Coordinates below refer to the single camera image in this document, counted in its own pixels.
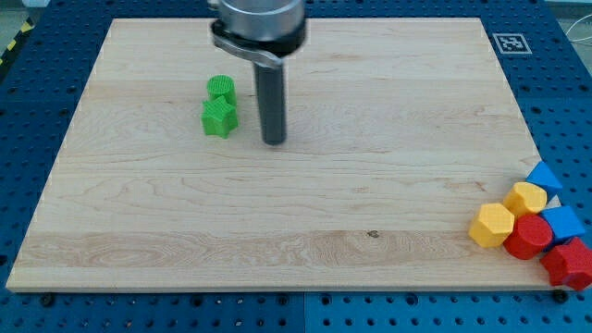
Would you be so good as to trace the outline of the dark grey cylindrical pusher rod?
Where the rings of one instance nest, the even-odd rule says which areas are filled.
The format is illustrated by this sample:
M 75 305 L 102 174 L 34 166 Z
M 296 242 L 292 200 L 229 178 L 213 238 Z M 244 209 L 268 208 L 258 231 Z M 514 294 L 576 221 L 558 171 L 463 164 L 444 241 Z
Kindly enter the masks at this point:
M 286 103 L 283 67 L 253 65 L 262 140 L 279 145 L 286 140 Z

